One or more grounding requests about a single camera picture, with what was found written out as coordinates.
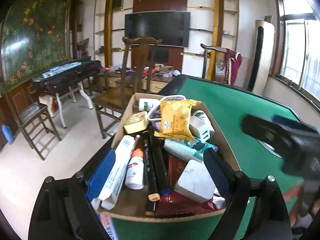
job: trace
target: orange bottle cap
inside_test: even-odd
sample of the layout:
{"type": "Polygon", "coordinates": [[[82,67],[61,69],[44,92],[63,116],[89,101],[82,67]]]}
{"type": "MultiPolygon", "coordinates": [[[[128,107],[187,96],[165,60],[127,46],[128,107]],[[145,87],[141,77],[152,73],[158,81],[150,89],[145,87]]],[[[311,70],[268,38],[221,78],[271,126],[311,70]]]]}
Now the orange bottle cap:
{"type": "Polygon", "coordinates": [[[143,151],[141,149],[135,149],[133,152],[132,152],[132,155],[131,157],[141,157],[143,158],[143,151]]]}

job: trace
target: yellow snack package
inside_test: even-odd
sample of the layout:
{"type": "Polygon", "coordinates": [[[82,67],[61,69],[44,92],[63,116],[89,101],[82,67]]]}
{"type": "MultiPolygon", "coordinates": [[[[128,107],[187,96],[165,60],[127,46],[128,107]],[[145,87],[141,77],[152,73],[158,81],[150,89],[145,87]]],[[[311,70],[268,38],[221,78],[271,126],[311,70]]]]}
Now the yellow snack package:
{"type": "Polygon", "coordinates": [[[155,132],[157,137],[175,137],[194,140],[190,130],[191,108],[197,104],[196,100],[161,101],[161,127],[155,132]]]}

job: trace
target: wooden drawer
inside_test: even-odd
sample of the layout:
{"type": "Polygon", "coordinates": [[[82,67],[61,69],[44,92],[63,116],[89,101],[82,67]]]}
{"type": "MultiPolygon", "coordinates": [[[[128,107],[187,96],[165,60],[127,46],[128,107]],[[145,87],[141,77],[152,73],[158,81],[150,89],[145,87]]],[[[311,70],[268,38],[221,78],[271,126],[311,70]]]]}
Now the wooden drawer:
{"type": "MultiPolygon", "coordinates": [[[[160,81],[152,81],[150,82],[150,92],[158,93],[162,88],[164,88],[168,83],[160,82],[160,81]]],[[[142,80],[143,89],[147,89],[147,81],[142,80]]]]}

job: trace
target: white plastic bottle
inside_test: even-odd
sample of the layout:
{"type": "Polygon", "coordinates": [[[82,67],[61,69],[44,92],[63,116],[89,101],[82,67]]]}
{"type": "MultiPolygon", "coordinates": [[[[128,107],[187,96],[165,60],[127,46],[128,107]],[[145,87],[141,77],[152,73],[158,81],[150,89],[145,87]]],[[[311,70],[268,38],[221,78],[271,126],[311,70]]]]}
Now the white plastic bottle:
{"type": "Polygon", "coordinates": [[[154,98],[140,98],[139,111],[149,112],[155,105],[159,104],[160,100],[154,98]]]}
{"type": "Polygon", "coordinates": [[[127,166],[125,185],[131,189],[142,189],[143,185],[143,151],[136,149],[132,152],[127,166]]]}

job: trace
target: green felt table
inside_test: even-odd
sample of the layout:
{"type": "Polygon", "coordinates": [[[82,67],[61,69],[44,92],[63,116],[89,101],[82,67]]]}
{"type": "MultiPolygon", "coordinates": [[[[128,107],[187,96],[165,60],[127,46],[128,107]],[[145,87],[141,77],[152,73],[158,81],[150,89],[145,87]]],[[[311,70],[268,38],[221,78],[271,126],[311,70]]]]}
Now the green felt table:
{"type": "MultiPolygon", "coordinates": [[[[187,98],[202,101],[227,138],[241,170],[249,177],[264,179],[273,175],[282,192],[300,178],[281,172],[282,159],[268,152],[256,139],[241,131],[241,118],[253,114],[272,118],[275,114],[298,120],[294,113],[280,104],[239,90],[188,78],[179,90],[187,98]]],[[[250,198],[235,239],[241,239],[250,220],[254,198],[250,198]]],[[[290,209],[293,201],[287,203],[290,209]]],[[[123,239],[207,239],[221,215],[181,223],[141,223],[114,219],[118,236],[123,239]]]]}

